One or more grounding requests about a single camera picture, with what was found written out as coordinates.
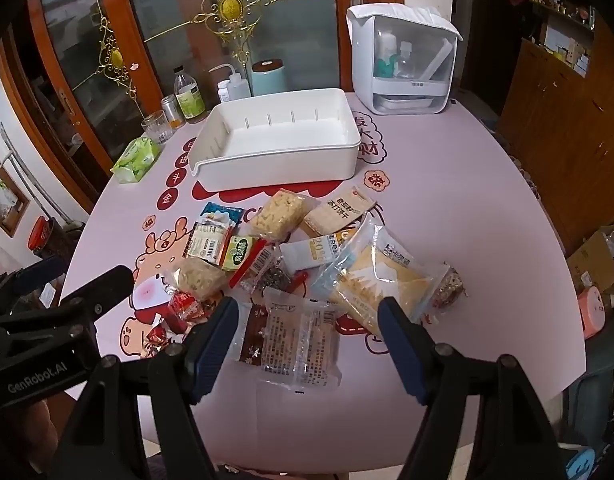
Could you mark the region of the clear drinking glass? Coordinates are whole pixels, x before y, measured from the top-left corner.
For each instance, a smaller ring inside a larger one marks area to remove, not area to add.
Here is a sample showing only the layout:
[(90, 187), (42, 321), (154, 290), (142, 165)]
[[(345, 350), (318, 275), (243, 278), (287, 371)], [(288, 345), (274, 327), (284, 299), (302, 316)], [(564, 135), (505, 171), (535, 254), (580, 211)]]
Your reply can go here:
[(173, 136), (173, 128), (162, 110), (158, 110), (141, 122), (144, 135), (156, 144), (164, 144)]

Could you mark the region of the mixed nut small pack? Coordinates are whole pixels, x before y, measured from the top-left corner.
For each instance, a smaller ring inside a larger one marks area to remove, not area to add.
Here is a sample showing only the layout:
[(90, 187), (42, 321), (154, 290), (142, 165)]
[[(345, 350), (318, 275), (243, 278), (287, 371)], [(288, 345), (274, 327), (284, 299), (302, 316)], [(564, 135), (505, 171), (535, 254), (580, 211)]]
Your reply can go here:
[(461, 296), (465, 295), (464, 281), (460, 273), (453, 266), (447, 266), (447, 269), (435, 286), (431, 298), (431, 306), (436, 310), (445, 310), (453, 306)]

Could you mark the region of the pink cartoon table mat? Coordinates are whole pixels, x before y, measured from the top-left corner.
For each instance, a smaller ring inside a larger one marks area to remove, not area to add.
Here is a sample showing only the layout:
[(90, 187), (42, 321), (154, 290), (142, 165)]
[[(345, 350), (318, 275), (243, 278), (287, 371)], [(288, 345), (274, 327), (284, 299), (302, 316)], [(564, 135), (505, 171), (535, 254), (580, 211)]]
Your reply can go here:
[[(377, 116), (339, 90), (220, 105), (138, 182), (111, 180), (65, 290), (124, 266), (100, 351), (144, 362), (171, 295), (221, 289), (239, 331), (193, 404), (212, 460), (341, 472), (402, 463), (424, 414), (381, 300), (468, 358), (520, 362), (536, 400), (586, 369), (578, 302), (535, 194), (463, 106)], [(261, 316), (258, 348), (244, 330)]]

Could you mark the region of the small metal can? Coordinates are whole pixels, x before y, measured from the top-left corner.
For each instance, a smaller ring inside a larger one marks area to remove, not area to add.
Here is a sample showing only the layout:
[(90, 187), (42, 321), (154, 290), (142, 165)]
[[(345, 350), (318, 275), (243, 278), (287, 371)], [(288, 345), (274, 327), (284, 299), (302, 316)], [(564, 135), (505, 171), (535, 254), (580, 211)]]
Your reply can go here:
[(162, 111), (170, 125), (170, 128), (177, 130), (185, 125), (185, 116), (183, 116), (176, 96), (169, 94), (161, 100)]

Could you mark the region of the clear wafer snack pack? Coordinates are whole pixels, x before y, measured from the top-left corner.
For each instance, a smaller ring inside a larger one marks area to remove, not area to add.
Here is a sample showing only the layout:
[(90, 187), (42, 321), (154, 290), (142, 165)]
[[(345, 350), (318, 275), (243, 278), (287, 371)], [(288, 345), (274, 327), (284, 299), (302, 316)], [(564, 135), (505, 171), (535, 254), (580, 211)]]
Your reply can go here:
[(232, 356), (259, 378), (294, 391), (341, 383), (334, 304), (268, 287), (263, 300), (240, 308)]

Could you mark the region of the large bread cake pack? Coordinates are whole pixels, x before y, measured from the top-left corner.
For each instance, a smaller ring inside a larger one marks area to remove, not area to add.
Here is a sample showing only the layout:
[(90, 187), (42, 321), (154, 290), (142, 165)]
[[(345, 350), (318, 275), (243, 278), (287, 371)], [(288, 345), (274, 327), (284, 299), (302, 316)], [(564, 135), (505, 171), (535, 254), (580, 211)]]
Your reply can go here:
[(338, 304), (370, 333), (379, 336), (380, 302), (394, 298), (409, 320), (417, 320), (431, 298), (447, 263), (421, 263), (386, 226), (366, 214), (341, 252), (319, 271), (311, 291), (317, 299)]

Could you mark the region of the red edged nut pack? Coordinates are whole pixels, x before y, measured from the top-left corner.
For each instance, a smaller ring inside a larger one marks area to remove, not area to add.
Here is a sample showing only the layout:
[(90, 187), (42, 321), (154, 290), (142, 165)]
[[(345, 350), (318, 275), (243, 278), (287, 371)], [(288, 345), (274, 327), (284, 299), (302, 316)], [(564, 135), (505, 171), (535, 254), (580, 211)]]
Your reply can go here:
[(229, 278), (232, 289), (241, 287), (250, 295), (271, 287), (281, 292), (296, 292), (308, 278), (307, 271), (290, 271), (280, 247), (257, 238), (249, 255)]

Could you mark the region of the blue white snack pack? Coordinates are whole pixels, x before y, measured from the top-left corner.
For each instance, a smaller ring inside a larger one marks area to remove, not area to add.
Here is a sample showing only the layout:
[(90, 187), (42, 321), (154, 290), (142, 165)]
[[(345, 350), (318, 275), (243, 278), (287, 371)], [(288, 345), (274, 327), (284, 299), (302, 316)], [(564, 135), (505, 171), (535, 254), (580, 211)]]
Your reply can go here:
[(200, 258), (213, 266), (220, 266), (230, 237), (243, 214), (242, 208), (206, 203), (194, 222), (183, 256)]

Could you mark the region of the white orange oats bar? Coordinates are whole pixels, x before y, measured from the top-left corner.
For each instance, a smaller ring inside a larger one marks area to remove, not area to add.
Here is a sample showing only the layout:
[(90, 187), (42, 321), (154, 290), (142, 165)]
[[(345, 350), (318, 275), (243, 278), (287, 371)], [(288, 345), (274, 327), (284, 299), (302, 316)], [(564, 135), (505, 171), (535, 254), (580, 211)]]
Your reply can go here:
[(281, 244), (280, 252), (283, 262), (291, 273), (329, 264), (337, 257), (355, 232), (355, 228), (350, 228), (308, 240)]

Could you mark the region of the red candy pack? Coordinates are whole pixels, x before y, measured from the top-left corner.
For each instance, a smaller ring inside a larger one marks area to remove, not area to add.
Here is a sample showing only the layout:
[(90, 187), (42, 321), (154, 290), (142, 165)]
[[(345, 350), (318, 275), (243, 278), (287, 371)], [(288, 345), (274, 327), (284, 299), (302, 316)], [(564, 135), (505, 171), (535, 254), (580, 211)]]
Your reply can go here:
[(158, 312), (142, 344), (141, 358), (152, 358), (170, 344), (180, 344), (193, 326), (209, 321), (225, 294), (219, 290), (203, 301), (186, 292), (175, 292)]

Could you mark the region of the wooden cabinet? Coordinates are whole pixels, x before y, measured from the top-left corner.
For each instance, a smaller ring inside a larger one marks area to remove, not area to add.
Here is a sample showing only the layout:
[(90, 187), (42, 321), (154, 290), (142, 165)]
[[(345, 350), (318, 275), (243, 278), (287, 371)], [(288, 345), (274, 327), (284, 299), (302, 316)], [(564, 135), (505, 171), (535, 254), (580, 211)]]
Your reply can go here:
[(564, 250), (614, 221), (614, 0), (505, 0), (499, 130)]

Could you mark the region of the puffed rice snack pack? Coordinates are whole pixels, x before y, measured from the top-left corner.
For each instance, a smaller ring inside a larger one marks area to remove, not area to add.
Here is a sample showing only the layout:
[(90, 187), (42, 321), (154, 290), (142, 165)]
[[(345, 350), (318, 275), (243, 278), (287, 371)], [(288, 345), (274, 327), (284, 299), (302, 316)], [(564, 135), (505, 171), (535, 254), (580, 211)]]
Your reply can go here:
[(281, 243), (316, 205), (311, 197), (279, 188), (249, 222), (249, 234)]

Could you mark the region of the small green snack pack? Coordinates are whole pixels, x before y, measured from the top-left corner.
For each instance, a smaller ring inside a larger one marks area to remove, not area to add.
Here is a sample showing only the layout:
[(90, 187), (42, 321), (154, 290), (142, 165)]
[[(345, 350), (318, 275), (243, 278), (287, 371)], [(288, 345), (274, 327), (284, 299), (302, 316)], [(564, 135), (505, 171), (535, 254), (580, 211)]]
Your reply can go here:
[(255, 238), (249, 235), (234, 235), (230, 237), (221, 267), (227, 272), (235, 272), (249, 257), (255, 243)]

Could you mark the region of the white squeeze bottle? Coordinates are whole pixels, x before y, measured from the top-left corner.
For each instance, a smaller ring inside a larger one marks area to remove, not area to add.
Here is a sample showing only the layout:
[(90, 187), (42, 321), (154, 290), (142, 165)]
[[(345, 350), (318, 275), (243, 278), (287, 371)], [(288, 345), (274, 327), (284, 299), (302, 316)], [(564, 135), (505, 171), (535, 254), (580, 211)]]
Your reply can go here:
[(214, 73), (219, 70), (228, 70), (228, 78), (217, 82), (217, 93), (219, 101), (222, 103), (247, 99), (252, 96), (249, 81), (244, 79), (241, 74), (228, 63), (219, 64), (212, 67), (209, 72)]

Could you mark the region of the beige cracker pack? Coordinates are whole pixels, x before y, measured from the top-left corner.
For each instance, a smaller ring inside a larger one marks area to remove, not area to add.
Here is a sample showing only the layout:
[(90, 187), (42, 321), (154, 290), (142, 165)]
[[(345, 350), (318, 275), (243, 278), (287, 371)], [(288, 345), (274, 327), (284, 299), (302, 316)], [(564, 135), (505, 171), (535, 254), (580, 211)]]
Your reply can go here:
[(373, 198), (352, 186), (309, 211), (299, 226), (311, 237), (334, 234), (361, 218), (374, 205)]

